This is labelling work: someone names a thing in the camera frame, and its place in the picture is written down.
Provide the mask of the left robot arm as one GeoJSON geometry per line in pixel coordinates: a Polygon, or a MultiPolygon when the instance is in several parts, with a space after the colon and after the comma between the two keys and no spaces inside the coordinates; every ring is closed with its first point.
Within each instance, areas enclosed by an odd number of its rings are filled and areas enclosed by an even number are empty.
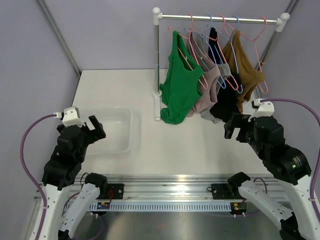
{"type": "Polygon", "coordinates": [[[71,207],[64,211],[65,203],[85,160],[87,147],[104,139],[103,125],[94,115],[88,118],[93,129],[84,124],[57,127],[60,133],[57,145],[44,166],[42,177],[42,213],[37,217],[33,240],[71,240],[90,204],[108,194],[107,177],[90,173],[71,207]]]}

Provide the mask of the blue hanger of mauve top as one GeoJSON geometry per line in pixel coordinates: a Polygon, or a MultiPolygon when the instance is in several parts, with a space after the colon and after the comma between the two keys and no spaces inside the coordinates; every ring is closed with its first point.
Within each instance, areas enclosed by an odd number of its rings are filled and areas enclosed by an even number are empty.
{"type": "MultiPolygon", "coordinates": [[[[200,33],[198,33],[195,29],[194,29],[194,26],[193,27],[190,27],[188,30],[191,31],[191,43],[192,43],[192,46],[193,46],[193,49],[195,51],[195,56],[198,60],[198,64],[199,66],[201,67],[204,67],[204,77],[208,77],[209,76],[209,73],[213,73],[214,74],[214,78],[213,80],[215,80],[216,78],[221,78],[223,83],[224,83],[224,86],[221,86],[223,88],[226,87],[226,84],[224,82],[224,79],[223,77],[220,75],[220,70],[219,70],[219,66],[216,65],[211,59],[210,57],[204,53],[204,51],[202,50],[202,48],[199,46],[197,40],[194,40],[194,33],[196,33],[196,36],[197,37],[203,37],[200,33]]],[[[192,53],[192,50],[189,46],[189,43],[188,43],[188,49],[190,50],[190,55],[193,57],[193,59],[195,60],[195,57],[192,53]]],[[[202,83],[205,85],[205,81],[203,80],[202,76],[201,76],[201,81],[202,83]]]]}

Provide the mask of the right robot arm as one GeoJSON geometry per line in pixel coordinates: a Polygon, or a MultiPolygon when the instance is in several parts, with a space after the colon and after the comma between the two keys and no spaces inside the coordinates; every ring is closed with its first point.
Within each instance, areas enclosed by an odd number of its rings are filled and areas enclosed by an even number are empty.
{"type": "Polygon", "coordinates": [[[292,209],[288,209],[263,192],[244,172],[227,180],[227,193],[253,203],[279,230],[284,240],[318,240],[320,220],[312,201],[312,171],[306,156],[285,143],[284,128],[272,116],[250,119],[233,113],[224,125],[224,137],[230,139],[234,129],[236,140],[251,146],[264,167],[283,187],[292,209]]]}

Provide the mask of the pink hanger of green top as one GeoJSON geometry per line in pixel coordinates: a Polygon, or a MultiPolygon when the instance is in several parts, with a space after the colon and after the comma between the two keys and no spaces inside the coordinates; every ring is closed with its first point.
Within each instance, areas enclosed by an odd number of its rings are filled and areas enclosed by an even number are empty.
{"type": "MultiPolygon", "coordinates": [[[[188,13],[188,15],[191,17],[191,21],[192,21],[191,27],[193,28],[193,27],[194,27],[194,18],[193,18],[193,15],[192,15],[191,13],[188,13]]],[[[191,51],[192,51],[192,54],[193,54],[193,56],[195,57],[195,61],[196,61],[197,64],[199,64],[198,59],[197,59],[196,54],[195,54],[194,47],[193,47],[192,42],[191,42],[191,31],[188,30],[188,37],[186,37],[186,36],[184,36],[184,35],[182,35],[182,34],[180,34],[180,33],[179,33],[178,35],[180,35],[182,38],[185,38],[185,39],[188,40],[190,49],[191,49],[191,51]]],[[[190,65],[190,63],[189,63],[189,61],[188,61],[188,58],[183,54],[183,52],[181,51],[180,48],[178,48],[178,51],[179,51],[180,54],[183,56],[183,58],[185,59],[186,63],[187,63],[188,66],[190,67],[190,69],[193,70],[192,66],[190,65]]],[[[208,82],[207,82],[207,79],[205,78],[204,75],[202,75],[202,78],[203,78],[203,80],[204,80],[205,85],[202,83],[201,79],[199,79],[198,81],[200,82],[200,84],[202,85],[202,87],[203,87],[205,90],[207,90],[208,87],[209,87],[208,82]]]]}

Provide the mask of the mauve pink tank top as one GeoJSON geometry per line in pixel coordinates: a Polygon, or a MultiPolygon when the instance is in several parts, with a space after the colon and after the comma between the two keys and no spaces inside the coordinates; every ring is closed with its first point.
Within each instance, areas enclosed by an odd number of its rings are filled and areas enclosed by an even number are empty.
{"type": "Polygon", "coordinates": [[[217,103],[216,86],[217,80],[221,75],[219,67],[205,53],[203,39],[200,34],[192,33],[190,40],[194,53],[190,45],[187,46],[187,50],[194,59],[197,59],[197,63],[201,66],[205,79],[201,76],[200,80],[205,87],[208,85],[208,88],[205,89],[201,83],[199,84],[199,91],[202,93],[202,96],[188,112],[188,118],[192,117],[194,113],[200,113],[217,103]]]}

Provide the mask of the green tank top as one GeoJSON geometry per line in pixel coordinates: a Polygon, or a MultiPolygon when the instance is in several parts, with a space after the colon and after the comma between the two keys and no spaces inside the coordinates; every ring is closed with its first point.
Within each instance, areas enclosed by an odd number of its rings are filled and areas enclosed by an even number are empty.
{"type": "Polygon", "coordinates": [[[189,54],[183,38],[178,31],[172,33],[172,48],[168,57],[169,68],[164,83],[159,85],[162,103],[160,118],[167,124],[178,125],[203,95],[199,89],[199,79],[204,74],[200,65],[189,54]],[[178,48],[188,58],[190,69],[178,48]]]}

